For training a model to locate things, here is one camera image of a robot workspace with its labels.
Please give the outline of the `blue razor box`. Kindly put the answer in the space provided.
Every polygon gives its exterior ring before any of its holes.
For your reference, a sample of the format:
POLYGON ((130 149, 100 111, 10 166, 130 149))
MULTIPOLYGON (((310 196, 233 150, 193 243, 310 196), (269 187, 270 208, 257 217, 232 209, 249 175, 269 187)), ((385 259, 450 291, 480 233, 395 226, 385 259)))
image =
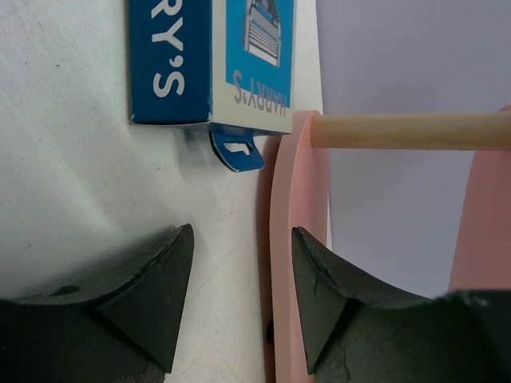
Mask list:
POLYGON ((199 129, 234 172, 263 167, 256 136, 292 130, 293 1, 130 1, 129 119, 199 129))

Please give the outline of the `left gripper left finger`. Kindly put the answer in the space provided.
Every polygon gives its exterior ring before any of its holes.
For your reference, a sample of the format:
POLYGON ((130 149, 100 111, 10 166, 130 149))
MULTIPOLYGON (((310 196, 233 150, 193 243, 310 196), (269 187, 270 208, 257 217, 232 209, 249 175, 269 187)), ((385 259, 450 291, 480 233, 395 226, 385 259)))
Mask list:
POLYGON ((172 371, 193 251, 185 224, 51 294, 2 300, 2 381, 162 382, 172 371))

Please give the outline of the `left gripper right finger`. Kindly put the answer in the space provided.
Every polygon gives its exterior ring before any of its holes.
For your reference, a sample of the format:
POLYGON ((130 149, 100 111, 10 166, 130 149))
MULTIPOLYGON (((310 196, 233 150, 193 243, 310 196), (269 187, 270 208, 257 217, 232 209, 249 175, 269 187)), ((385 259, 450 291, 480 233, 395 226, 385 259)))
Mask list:
POLYGON ((430 299, 291 232, 307 371, 317 382, 507 382, 510 292, 456 290, 430 299))

